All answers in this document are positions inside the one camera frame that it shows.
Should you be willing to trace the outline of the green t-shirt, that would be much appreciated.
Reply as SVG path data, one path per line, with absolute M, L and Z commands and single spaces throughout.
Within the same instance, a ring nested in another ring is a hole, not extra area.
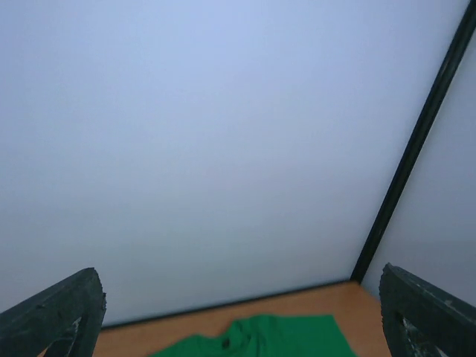
M 255 315 L 216 337 L 191 335 L 154 356 L 354 356 L 331 315 Z

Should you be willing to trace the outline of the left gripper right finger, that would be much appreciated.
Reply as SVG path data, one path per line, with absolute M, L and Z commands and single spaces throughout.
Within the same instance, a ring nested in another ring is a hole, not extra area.
M 390 263 L 379 297 L 392 356 L 475 355 L 473 305 Z

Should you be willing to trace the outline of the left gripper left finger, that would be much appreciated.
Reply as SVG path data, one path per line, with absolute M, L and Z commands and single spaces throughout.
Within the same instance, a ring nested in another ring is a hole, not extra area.
M 82 269 L 1 313 L 1 355 L 92 356 L 105 313 L 97 271 Z

